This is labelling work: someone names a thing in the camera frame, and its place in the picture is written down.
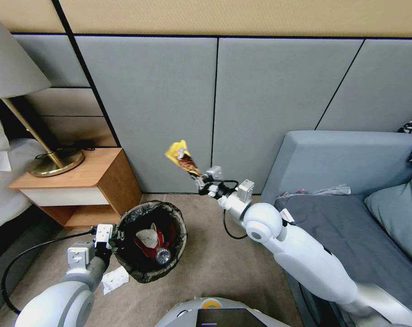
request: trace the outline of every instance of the sofa armrest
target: sofa armrest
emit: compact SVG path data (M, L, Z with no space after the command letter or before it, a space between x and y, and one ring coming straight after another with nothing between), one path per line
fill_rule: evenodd
M292 131L283 140L262 201L286 191L310 192L347 184L352 194L370 194L407 182L412 135L385 132Z

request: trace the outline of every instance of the gray wall panel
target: gray wall panel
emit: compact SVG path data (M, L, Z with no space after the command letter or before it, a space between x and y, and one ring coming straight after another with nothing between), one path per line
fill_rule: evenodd
M394 132L412 118L412 40L366 40L317 129Z
M185 139L210 165L216 39L76 37L90 73L145 192L196 192L164 156Z
M220 39L213 164L260 193L286 132L315 128L361 43Z
M14 35L54 86L89 86L66 35Z

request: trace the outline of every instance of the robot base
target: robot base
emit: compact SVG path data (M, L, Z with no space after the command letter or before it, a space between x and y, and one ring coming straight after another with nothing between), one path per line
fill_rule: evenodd
M202 297L179 303L155 327L225 326L226 319L240 326L289 327L245 304L221 297Z

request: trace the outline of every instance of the sofa cushion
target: sofa cushion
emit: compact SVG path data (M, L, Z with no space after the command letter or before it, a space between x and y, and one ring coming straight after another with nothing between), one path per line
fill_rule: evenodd
M412 179L372 193L365 204L387 233L412 258Z
M353 280L377 284L412 310L412 262L373 219L363 198L300 195L286 208L297 226L339 258Z

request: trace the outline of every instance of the black trash bag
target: black trash bag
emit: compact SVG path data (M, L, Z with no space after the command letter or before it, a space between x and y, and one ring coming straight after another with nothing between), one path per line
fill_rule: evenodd
M169 242L170 262L162 266L147 258L135 244L134 237L142 229L155 223ZM153 282L166 276L179 262L186 245L186 226L182 212L173 204L161 201L142 203L121 217L118 231L124 232L124 240L117 244L115 256L126 271L140 283Z

